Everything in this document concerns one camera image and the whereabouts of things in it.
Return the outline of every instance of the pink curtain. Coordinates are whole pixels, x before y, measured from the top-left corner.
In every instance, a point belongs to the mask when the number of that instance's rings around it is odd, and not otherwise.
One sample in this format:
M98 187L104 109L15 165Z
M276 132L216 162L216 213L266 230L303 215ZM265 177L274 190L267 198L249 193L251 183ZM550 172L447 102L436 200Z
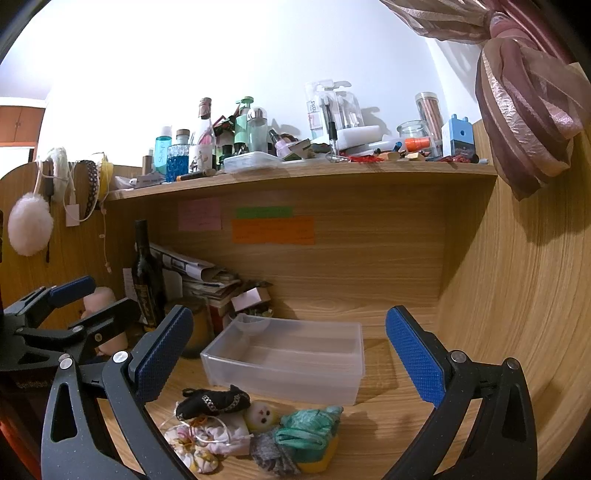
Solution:
M591 84L533 5L516 0L381 0L425 37L479 43L476 97L495 167L518 199L570 167L591 121Z

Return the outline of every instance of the pink sticky note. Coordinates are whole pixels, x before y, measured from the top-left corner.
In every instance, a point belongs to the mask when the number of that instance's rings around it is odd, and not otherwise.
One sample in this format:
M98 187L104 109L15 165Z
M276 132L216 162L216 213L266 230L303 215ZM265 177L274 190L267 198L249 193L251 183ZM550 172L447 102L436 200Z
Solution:
M188 200L178 203L178 231L204 232L222 229L220 199Z

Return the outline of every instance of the black plush toy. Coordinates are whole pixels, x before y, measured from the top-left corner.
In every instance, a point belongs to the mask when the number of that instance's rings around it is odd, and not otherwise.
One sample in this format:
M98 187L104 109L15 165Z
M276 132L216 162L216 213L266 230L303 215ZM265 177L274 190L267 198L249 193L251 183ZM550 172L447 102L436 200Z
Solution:
M230 385L230 390L217 391L205 388L185 388L183 397L187 397L176 410L179 420L191 420L200 415L217 417L220 413L241 411L251 406L248 393L240 390L236 385Z

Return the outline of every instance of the newspaper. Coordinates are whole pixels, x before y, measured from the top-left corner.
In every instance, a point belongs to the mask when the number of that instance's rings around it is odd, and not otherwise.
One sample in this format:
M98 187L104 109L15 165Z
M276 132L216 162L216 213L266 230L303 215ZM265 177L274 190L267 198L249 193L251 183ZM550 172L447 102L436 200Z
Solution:
M224 270L222 267L218 267L204 260L198 260L197 258L178 254L172 250L161 247L160 245L153 244L152 242L150 242L150 252L169 270L174 270L203 283L211 283L213 285L220 283L213 281L213 279Z

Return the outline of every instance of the white pompom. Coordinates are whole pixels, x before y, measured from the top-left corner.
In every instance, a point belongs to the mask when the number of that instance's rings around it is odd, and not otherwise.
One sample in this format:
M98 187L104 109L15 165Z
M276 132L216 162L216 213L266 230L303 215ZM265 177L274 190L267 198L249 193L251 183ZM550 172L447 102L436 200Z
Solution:
M12 207L8 217L8 239L19 255L30 257L49 243L53 218L41 195L26 193Z

